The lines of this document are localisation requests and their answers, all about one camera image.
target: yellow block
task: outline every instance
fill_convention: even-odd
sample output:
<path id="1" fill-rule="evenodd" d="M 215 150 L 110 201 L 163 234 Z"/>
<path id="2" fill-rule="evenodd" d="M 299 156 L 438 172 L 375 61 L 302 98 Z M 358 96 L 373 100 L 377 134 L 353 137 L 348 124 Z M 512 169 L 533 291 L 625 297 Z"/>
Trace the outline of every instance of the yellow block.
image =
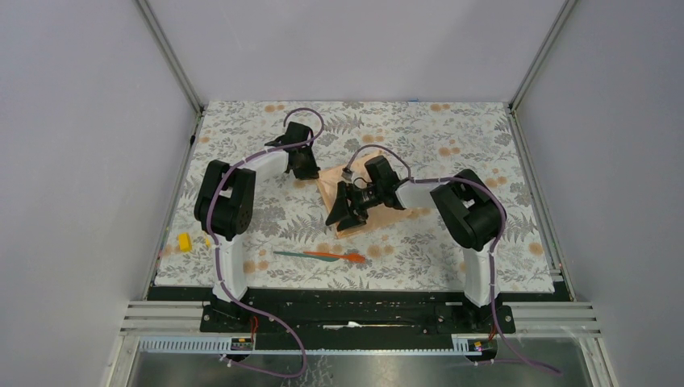
<path id="1" fill-rule="evenodd" d="M 192 250 L 190 234 L 184 232 L 178 236 L 178 247 L 181 249 L 182 252 L 189 252 Z"/>

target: teal utensil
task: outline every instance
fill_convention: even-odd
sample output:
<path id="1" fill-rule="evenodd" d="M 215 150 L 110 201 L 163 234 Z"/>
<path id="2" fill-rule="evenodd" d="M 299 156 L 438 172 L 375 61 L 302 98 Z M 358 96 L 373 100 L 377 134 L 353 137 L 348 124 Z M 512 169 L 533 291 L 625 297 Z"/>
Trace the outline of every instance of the teal utensil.
<path id="1" fill-rule="evenodd" d="M 301 252 L 273 252 L 273 254 L 278 254 L 281 256 L 301 256 L 302 258 L 314 258 L 316 260 L 322 260 L 323 262 L 335 262 L 339 258 L 331 258 L 329 256 L 313 256 L 310 254 L 303 254 Z"/>

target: reflective floor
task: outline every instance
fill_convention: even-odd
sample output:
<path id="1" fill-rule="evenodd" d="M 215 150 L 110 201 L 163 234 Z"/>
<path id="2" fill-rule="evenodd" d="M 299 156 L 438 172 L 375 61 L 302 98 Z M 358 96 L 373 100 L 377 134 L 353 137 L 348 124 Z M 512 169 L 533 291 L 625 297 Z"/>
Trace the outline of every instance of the reflective floor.
<path id="1" fill-rule="evenodd" d="M 591 386 L 582 351 L 572 339 L 516 341 L 523 353 L 562 369 L 552 377 L 526 365 L 494 364 L 474 367 L 462 356 L 308 356 L 307 373 L 298 379 L 228 368 L 215 355 L 140 353 L 131 385 L 181 386 L 321 386 L 321 387 L 458 387 Z M 497 359 L 510 359 L 500 348 Z M 250 356 L 246 364 L 279 372 L 295 372 L 299 356 Z"/>

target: tabletop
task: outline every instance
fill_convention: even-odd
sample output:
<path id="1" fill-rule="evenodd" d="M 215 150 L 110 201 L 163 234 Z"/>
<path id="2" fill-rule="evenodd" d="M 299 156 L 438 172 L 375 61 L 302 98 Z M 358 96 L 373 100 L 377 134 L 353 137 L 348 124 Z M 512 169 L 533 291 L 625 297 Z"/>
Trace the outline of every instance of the tabletop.
<path id="1" fill-rule="evenodd" d="M 211 286 L 214 265 L 193 208 L 207 164 L 234 163 L 283 133 L 282 120 L 297 107 L 316 109 L 326 131 L 315 141 L 321 169 L 346 164 L 364 144 L 397 152 L 417 178 L 452 176 L 472 169 L 506 208 L 505 234 L 494 254 L 503 292 L 552 292 L 532 197 L 502 103 L 431 102 L 211 102 L 190 161 L 169 237 L 160 251 L 155 285 Z M 314 131 L 307 112 L 290 120 Z M 402 165 L 388 157 L 399 176 Z M 256 188 L 245 233 L 244 272 L 251 287 L 462 291 L 465 263 L 436 210 L 410 216 L 363 235 L 337 239 L 325 226 L 327 211 L 315 181 L 282 174 Z M 190 252 L 177 236 L 189 233 Z M 359 252 L 365 264 L 280 256 L 274 251 Z"/>

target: white wall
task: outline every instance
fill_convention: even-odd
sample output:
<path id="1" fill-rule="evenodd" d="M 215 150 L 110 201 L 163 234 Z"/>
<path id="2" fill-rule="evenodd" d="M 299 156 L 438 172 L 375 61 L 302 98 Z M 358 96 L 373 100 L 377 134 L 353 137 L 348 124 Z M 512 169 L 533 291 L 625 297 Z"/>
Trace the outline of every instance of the white wall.
<path id="1" fill-rule="evenodd" d="M 153 0 L 206 102 L 510 101 L 564 0 Z"/>
<path id="2" fill-rule="evenodd" d="M 579 2 L 520 110 L 622 386 L 680 385 L 684 2 Z"/>
<path id="3" fill-rule="evenodd" d="M 0 385 L 94 386 L 193 114 L 133 1 L 0 6 Z"/>

